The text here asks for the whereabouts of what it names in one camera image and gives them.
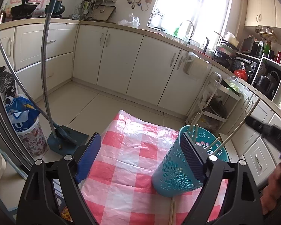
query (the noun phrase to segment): pink checkered tablecloth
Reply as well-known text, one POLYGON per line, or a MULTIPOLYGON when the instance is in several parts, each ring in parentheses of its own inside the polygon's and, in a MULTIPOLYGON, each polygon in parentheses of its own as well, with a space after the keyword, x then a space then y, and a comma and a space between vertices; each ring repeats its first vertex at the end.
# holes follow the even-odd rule
MULTIPOLYGON (((102 134, 101 149, 82 186, 86 203, 100 225, 169 224, 171 198, 152 186, 151 176, 178 132, 137 119, 120 110, 102 134)), ((201 189, 175 197, 174 225, 180 225, 201 189)), ((209 220, 217 218, 226 180, 209 220)))

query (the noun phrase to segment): trash can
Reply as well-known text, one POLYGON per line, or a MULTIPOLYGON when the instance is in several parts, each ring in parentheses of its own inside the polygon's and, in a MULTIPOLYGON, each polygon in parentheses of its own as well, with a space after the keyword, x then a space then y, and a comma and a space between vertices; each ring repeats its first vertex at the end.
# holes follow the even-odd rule
MULTIPOLYGON (((152 176, 152 184, 155 190, 162 196, 173 197, 203 186, 203 184, 195 178, 180 148, 180 137, 183 133, 187 132, 188 128, 189 125, 180 129, 176 141, 152 176)), ((192 131, 188 132, 189 136, 193 135, 194 130, 195 126, 192 131)), ((203 128, 198 128, 196 138, 197 145, 207 148, 215 139, 216 137, 212 133, 203 128)), ((221 143, 218 141, 207 153, 211 155, 220 144, 221 143)), ((225 147, 221 148, 216 155, 220 160, 229 162, 225 147)))
POLYGON ((47 142, 39 123, 39 117, 29 129, 17 132, 17 134, 32 157, 40 156, 45 152, 47 142))

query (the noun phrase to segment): green bottle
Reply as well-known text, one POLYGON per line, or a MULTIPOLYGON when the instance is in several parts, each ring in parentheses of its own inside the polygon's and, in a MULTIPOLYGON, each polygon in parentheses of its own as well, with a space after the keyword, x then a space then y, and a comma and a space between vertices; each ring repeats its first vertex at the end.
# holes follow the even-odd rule
POLYGON ((178 26, 178 27, 175 28, 174 36, 177 36, 177 35, 178 35, 179 28, 180 28, 180 26, 178 26))

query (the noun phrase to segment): tile floor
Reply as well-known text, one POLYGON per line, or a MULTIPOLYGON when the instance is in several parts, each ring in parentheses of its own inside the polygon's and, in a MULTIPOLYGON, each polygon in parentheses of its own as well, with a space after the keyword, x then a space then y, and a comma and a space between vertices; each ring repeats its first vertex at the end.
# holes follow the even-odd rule
MULTIPOLYGON (((38 102, 45 110, 44 101, 38 102)), ((107 94, 102 91, 70 81, 49 94, 49 104, 53 120, 82 133, 93 135, 102 133, 119 110, 155 125, 179 130, 185 125, 182 119, 136 104, 134 102, 107 94)), ((46 138, 51 129, 48 121, 40 115, 40 124, 46 138)), ((45 162, 57 161, 61 156, 48 147, 44 154, 35 159, 45 162)))

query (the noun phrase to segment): microwave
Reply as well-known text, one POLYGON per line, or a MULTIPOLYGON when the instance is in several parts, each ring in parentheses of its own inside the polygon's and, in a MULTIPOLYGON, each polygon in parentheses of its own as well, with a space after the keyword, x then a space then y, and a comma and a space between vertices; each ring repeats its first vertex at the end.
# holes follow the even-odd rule
POLYGON ((254 36, 244 39, 239 52, 255 58, 262 58, 264 41, 254 41, 254 36))

